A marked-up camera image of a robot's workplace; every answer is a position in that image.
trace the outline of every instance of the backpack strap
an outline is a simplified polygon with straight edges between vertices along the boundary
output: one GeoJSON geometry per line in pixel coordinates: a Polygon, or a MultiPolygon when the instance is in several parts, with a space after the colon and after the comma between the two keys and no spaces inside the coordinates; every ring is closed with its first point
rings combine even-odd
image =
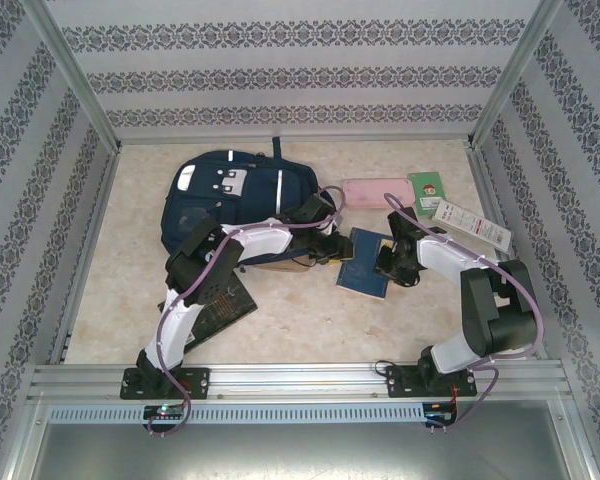
{"type": "Polygon", "coordinates": [[[273,137],[273,158],[282,158],[282,150],[280,149],[280,137],[273,137]]]}

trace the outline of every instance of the enclosure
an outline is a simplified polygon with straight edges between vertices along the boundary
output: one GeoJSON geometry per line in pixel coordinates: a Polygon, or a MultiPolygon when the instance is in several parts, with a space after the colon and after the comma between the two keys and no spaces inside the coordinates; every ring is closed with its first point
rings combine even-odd
{"type": "MultiPolygon", "coordinates": [[[[339,231],[390,234],[390,211],[339,231]]],[[[0,0],[0,478],[84,472],[600,478],[600,0],[0,0]],[[273,137],[321,186],[439,172],[512,231],[507,254],[453,237],[524,262],[543,348],[497,360],[463,426],[429,435],[449,397],[374,371],[461,330],[435,271],[384,300],[339,265],[237,271],[258,308],[185,355],[210,372],[190,425],[149,438],[161,402],[120,399],[160,319],[176,171],[273,137]]]]}

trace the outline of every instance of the brown object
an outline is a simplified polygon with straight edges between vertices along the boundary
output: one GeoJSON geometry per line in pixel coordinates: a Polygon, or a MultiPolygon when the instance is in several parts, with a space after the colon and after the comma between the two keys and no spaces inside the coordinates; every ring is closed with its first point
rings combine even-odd
{"type": "Polygon", "coordinates": [[[281,260],[279,262],[263,263],[262,265],[254,266],[262,270],[274,270],[276,272],[306,272],[311,268],[310,265],[315,262],[315,260],[309,258],[309,255],[296,257],[293,260],[281,260]]]}

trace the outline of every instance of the green card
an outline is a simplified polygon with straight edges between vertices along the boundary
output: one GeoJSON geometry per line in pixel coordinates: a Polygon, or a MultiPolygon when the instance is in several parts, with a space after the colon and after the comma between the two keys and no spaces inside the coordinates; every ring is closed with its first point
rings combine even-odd
{"type": "Polygon", "coordinates": [[[416,194],[418,215],[431,216],[436,213],[440,200],[445,200],[442,181],[438,172],[410,173],[413,191],[416,194]]]}

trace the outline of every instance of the white box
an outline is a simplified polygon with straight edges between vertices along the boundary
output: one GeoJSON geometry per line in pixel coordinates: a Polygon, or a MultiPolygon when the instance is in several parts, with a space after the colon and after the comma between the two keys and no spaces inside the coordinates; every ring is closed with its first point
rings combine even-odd
{"type": "Polygon", "coordinates": [[[446,227],[487,242],[501,252],[507,253],[511,246],[509,230],[446,200],[440,200],[433,219],[446,227]]]}

